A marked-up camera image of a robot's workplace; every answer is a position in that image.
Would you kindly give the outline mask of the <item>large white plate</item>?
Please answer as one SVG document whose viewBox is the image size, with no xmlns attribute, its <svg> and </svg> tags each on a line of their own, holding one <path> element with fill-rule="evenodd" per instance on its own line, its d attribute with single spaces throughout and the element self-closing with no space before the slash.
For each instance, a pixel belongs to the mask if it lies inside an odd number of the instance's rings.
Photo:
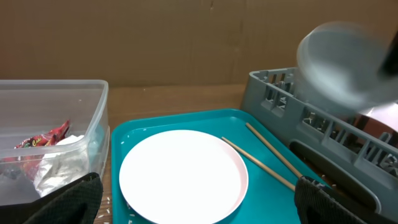
<svg viewBox="0 0 398 224">
<path fill-rule="evenodd" d="M 211 134 L 154 134 L 125 156 L 119 186 L 130 207 L 152 223 L 218 223 L 248 191 L 248 170 L 228 143 Z"/>
</svg>

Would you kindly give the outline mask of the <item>wooden chopstick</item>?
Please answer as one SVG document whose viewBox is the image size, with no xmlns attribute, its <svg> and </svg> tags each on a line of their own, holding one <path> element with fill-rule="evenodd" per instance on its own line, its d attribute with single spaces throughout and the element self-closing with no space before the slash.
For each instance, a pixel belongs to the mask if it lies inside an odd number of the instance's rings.
<svg viewBox="0 0 398 224">
<path fill-rule="evenodd" d="M 295 191 L 295 185 L 293 185 L 292 183 L 290 183 L 288 180 L 286 180 L 285 178 L 283 178 L 282 176 L 280 176 L 278 173 L 276 173 L 275 171 L 273 171 L 272 169 L 270 169 L 269 167 L 267 167 L 265 164 L 263 164 L 261 161 L 259 161 L 258 159 L 256 159 L 255 157 L 253 157 L 252 155 L 250 155 L 249 153 L 247 153 L 245 150 L 241 149 L 239 146 L 235 145 L 233 142 L 231 142 L 230 140 L 226 139 L 225 137 L 221 138 L 223 141 L 225 141 L 226 143 L 228 143 L 231 147 L 233 147 L 236 151 L 238 151 L 239 153 L 241 153 L 244 157 L 246 157 L 247 159 L 249 159 L 251 162 L 253 162 L 255 165 L 257 165 L 258 167 L 260 167 L 262 170 L 266 171 L 268 174 L 270 174 L 271 176 L 273 176 L 273 178 L 277 179 L 280 183 L 284 184 L 286 187 L 288 187 L 290 190 L 292 190 L 293 192 Z"/>
<path fill-rule="evenodd" d="M 270 150 L 272 153 L 298 178 L 302 174 L 270 143 L 268 142 L 251 124 L 246 123 L 246 127 Z"/>
</svg>

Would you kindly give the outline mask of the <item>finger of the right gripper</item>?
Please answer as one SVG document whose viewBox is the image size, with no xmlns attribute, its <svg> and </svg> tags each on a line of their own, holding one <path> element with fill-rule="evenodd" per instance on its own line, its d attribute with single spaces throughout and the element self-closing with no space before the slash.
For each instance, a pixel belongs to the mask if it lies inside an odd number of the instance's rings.
<svg viewBox="0 0 398 224">
<path fill-rule="evenodd" d="M 396 32 L 390 46 L 388 53 L 381 65 L 381 72 L 391 78 L 397 76 L 398 66 L 398 32 Z"/>
</svg>

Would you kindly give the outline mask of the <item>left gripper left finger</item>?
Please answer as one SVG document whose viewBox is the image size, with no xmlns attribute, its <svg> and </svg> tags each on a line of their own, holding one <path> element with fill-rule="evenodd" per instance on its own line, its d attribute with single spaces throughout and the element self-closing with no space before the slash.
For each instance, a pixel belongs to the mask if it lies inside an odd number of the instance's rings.
<svg viewBox="0 0 398 224">
<path fill-rule="evenodd" d="M 1 224 L 91 224 L 102 197 L 100 175 L 91 172 L 33 202 L 2 205 Z"/>
</svg>

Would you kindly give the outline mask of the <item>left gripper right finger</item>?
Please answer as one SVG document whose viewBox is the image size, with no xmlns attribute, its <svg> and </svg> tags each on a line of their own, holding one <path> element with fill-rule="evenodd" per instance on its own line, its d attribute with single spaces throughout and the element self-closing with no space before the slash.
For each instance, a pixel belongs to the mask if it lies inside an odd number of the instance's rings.
<svg viewBox="0 0 398 224">
<path fill-rule="evenodd" d="M 301 224 L 397 224 L 307 176 L 296 182 L 294 203 Z"/>
</svg>

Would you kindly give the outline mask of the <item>red foil snack wrapper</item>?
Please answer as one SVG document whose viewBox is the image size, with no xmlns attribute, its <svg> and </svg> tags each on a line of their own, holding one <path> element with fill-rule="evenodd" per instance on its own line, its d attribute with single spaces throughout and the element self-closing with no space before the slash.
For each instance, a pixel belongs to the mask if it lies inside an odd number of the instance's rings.
<svg viewBox="0 0 398 224">
<path fill-rule="evenodd" d="M 70 128 L 70 121 L 66 120 L 60 127 L 51 131 L 23 140 L 14 149 L 54 146 L 65 139 Z M 39 164 L 44 155 L 13 156 L 1 158 L 1 174 L 12 180 L 24 174 L 31 181 L 34 180 Z"/>
</svg>

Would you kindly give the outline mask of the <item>grey bowl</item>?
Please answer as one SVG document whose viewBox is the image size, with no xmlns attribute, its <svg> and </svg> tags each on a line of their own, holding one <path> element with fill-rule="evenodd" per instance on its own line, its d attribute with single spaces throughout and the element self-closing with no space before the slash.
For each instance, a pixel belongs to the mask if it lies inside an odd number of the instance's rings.
<svg viewBox="0 0 398 224">
<path fill-rule="evenodd" d="M 397 101 L 397 76 L 381 72 L 391 42 L 348 22 L 316 27 L 298 45 L 298 98 L 335 116 Z"/>
</svg>

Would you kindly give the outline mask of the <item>white plastic wrap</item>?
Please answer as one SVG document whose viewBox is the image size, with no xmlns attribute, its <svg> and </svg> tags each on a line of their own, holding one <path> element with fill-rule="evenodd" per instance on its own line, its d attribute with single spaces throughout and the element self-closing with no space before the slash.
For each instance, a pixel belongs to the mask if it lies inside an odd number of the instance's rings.
<svg viewBox="0 0 398 224">
<path fill-rule="evenodd" d="M 70 184 L 88 173 L 88 164 L 85 148 L 45 154 L 33 180 L 36 192 L 44 197 Z"/>
</svg>

